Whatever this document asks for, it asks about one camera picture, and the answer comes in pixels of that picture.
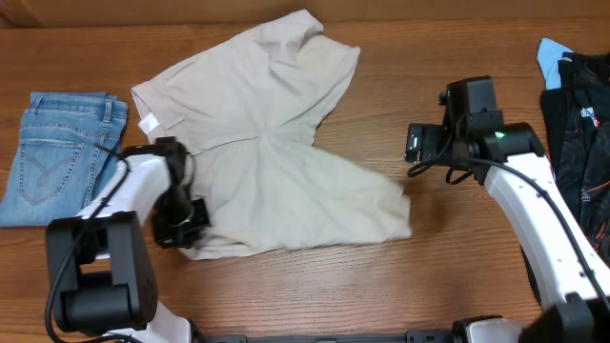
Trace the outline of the beige cotton shorts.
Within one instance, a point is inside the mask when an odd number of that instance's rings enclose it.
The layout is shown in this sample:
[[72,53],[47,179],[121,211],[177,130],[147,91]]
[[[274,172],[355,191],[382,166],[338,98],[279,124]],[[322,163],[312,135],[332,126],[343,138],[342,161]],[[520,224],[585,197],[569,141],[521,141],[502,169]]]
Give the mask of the beige cotton shorts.
[[192,191],[212,225],[185,250],[190,259],[411,236],[397,182],[314,144],[359,54],[298,10],[132,88],[148,138],[172,136],[193,155]]

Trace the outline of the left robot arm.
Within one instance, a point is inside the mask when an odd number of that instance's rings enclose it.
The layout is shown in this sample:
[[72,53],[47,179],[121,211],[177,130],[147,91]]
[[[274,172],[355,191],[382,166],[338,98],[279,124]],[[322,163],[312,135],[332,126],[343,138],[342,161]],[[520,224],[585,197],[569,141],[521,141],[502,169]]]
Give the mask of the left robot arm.
[[47,226],[52,341],[60,332],[89,342],[203,341],[192,320],[160,302],[143,233],[150,223],[158,246],[187,249],[209,228],[204,200],[191,196],[196,166],[189,156],[173,137],[128,147],[88,207]]

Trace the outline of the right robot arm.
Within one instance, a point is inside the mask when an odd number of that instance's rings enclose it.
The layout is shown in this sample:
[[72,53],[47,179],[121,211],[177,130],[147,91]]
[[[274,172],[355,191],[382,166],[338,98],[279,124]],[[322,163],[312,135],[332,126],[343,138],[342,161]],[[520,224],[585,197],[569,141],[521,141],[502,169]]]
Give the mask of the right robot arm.
[[407,174],[444,166],[486,188],[516,232],[542,314],[527,326],[500,315],[462,319],[450,330],[407,333],[407,341],[608,341],[609,269],[564,202],[534,129],[505,123],[489,76],[448,84],[438,103],[441,124],[409,126]]

